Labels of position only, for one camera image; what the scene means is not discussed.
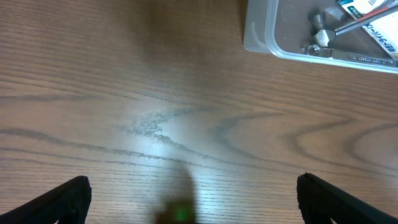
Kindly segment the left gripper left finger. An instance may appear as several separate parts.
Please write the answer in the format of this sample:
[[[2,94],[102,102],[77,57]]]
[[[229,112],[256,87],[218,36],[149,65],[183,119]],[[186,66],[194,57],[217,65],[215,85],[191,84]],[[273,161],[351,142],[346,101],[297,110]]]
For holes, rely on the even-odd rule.
[[[80,175],[2,214],[1,223],[84,224],[91,194],[89,179]]]

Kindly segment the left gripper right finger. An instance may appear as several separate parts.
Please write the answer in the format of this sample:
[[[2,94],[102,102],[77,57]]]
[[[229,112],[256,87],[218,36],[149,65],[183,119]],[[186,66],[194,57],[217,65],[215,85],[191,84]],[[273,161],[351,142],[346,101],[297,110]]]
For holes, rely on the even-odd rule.
[[[305,223],[397,223],[397,218],[311,173],[297,178],[297,200]]]

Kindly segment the silver ring spanner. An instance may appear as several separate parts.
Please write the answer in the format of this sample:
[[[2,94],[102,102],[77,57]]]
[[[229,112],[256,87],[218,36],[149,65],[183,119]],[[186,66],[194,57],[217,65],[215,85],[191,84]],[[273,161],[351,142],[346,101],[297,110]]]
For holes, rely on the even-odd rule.
[[[304,54],[309,56],[323,57],[332,60],[344,60],[348,62],[358,62],[370,65],[397,68],[397,61],[393,59],[372,57],[337,49],[323,48],[317,44],[309,45],[303,50],[303,52]]]

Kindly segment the black handled claw hammer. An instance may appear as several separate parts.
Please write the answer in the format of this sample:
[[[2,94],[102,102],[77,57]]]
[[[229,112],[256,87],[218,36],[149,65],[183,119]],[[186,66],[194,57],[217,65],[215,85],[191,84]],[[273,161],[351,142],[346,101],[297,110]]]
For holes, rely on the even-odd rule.
[[[336,39],[339,35],[343,35],[347,32],[355,30],[359,27],[365,26],[373,21],[376,21],[382,17],[386,17],[394,12],[397,12],[397,4],[386,6],[384,8],[378,9],[370,14],[357,19],[353,22],[347,23],[341,27],[334,30],[320,29],[314,36],[314,41],[321,47],[327,47],[328,44]]]

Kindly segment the clear plastic container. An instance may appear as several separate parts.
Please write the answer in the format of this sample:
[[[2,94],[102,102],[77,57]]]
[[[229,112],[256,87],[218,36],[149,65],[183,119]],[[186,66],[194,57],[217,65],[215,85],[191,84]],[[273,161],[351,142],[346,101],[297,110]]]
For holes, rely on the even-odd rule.
[[[270,53],[284,59],[397,73],[397,68],[394,67],[304,54],[306,47],[317,44],[313,36],[320,29],[334,30],[353,21],[355,20],[333,0],[249,0],[244,48],[249,52]],[[339,35],[323,48],[392,59],[362,27]]]

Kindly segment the white blue card package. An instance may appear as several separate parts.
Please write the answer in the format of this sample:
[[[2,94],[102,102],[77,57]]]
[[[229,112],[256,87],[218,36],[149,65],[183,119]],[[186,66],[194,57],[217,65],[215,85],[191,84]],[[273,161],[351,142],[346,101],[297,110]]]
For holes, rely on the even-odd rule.
[[[354,19],[397,4],[393,0],[339,0],[337,3]],[[397,11],[377,19],[362,28],[394,60],[397,60]]]

